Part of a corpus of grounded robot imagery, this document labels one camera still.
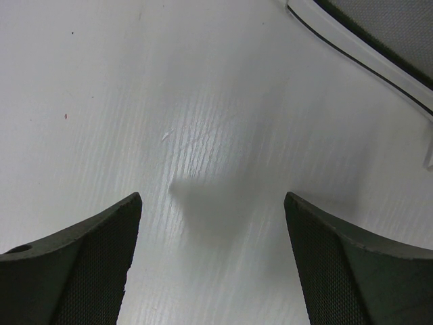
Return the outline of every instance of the wood grain texture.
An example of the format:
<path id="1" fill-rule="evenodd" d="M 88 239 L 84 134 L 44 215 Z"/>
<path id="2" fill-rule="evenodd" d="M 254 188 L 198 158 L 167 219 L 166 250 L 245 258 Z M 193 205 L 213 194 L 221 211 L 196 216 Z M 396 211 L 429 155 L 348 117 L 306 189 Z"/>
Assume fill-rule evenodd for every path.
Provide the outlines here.
<path id="1" fill-rule="evenodd" d="M 5 1 L 0 42 L 0 251 L 140 192 L 119 324 L 308 324 L 289 190 L 433 248 L 427 120 L 277 0 Z"/>

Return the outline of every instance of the white table surface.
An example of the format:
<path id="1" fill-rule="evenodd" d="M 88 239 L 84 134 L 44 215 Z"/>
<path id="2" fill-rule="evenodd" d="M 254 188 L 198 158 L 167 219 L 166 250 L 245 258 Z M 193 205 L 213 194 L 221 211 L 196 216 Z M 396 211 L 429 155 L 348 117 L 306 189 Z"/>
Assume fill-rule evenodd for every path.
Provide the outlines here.
<path id="1" fill-rule="evenodd" d="M 289 190 L 433 248 L 427 119 L 278 0 L 2 1 L 0 44 L 0 251 L 140 192 L 118 324 L 308 324 Z"/>

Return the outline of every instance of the scratch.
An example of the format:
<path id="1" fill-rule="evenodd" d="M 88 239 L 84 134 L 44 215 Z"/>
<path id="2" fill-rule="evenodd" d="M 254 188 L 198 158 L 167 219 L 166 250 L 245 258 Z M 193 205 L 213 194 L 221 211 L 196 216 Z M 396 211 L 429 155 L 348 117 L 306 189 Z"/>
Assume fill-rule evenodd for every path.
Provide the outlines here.
<path id="1" fill-rule="evenodd" d="M 233 118 L 235 118 L 237 116 L 237 113 L 232 114 L 226 118 L 224 118 L 220 123 L 218 123 L 217 125 L 215 125 L 214 127 L 209 128 L 206 132 L 200 134 L 199 136 L 197 136 L 194 139 L 189 140 L 186 144 L 184 144 L 183 146 L 181 146 L 178 150 L 176 150 L 175 152 L 173 152 L 168 159 L 171 159 L 172 157 L 174 157 L 176 154 L 182 152 L 184 149 L 188 148 L 190 145 L 195 144 L 196 142 L 200 141 L 203 137 L 206 137 L 209 133 L 213 132 L 214 130 L 222 127 L 223 125 L 225 125 L 226 123 L 228 123 L 229 121 L 231 121 Z"/>
<path id="2" fill-rule="evenodd" d="M 80 62 L 75 66 L 75 70 L 78 70 L 81 66 L 81 64 L 83 63 L 84 59 L 86 58 L 86 55 L 83 55 L 83 57 L 81 58 Z"/>
<path id="3" fill-rule="evenodd" d="M 169 132 L 166 132 L 164 136 L 161 139 L 161 142 L 164 142 L 166 138 L 174 131 L 174 129 L 171 129 Z"/>
<path id="4" fill-rule="evenodd" d="M 75 98 L 74 98 L 74 96 L 68 91 L 68 90 L 65 90 L 65 92 L 66 93 L 68 93 L 68 95 L 74 100 Z"/>

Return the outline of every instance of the dark gray plastic part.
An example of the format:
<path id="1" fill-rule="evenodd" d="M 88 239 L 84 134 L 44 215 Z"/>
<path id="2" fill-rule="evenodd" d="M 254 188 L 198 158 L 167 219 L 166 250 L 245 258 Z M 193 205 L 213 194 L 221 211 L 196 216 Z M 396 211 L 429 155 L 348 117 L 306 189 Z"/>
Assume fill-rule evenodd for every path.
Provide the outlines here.
<path id="1" fill-rule="evenodd" d="M 134 193 L 0 255 L 0 324 L 115 324 L 140 217 Z"/>
<path id="2" fill-rule="evenodd" d="M 312 325 L 433 324 L 433 251 L 375 235 L 293 193 L 284 207 Z"/>

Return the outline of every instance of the curved edge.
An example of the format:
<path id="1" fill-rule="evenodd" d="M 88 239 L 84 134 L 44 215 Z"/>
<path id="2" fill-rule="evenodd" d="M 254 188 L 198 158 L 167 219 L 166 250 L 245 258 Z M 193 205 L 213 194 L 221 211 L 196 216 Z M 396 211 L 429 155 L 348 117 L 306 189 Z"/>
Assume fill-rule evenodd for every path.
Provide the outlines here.
<path id="1" fill-rule="evenodd" d="M 433 259 L 433 251 L 431 250 L 376 235 L 357 225 L 330 215 L 295 193 L 288 192 L 284 200 L 284 207 L 287 210 L 292 206 L 295 206 L 296 210 L 301 213 L 303 211 L 308 213 L 310 218 L 316 219 L 317 222 L 323 224 L 341 240 L 359 248 L 400 259 Z"/>
<path id="2" fill-rule="evenodd" d="M 314 1 L 288 0 L 286 8 L 316 37 L 400 91 L 433 121 L 433 92 L 425 85 L 352 34 Z"/>
<path id="3" fill-rule="evenodd" d="M 31 246 L 31 248 L 27 251 L 11 253 L 11 251 L 14 250 L 14 248 L 12 248 L 8 252 L 0 255 L 0 262 L 31 259 L 64 248 L 76 240 L 82 238 L 89 232 L 92 232 L 98 227 L 103 226 L 104 222 L 115 212 L 122 209 L 127 209 L 129 206 L 134 204 L 140 204 L 140 206 L 142 204 L 141 197 L 138 192 L 132 193 L 123 200 L 117 202 L 97 215 L 94 215 L 93 217 L 71 225 L 70 227 L 48 235 L 42 239 L 24 244 Z"/>

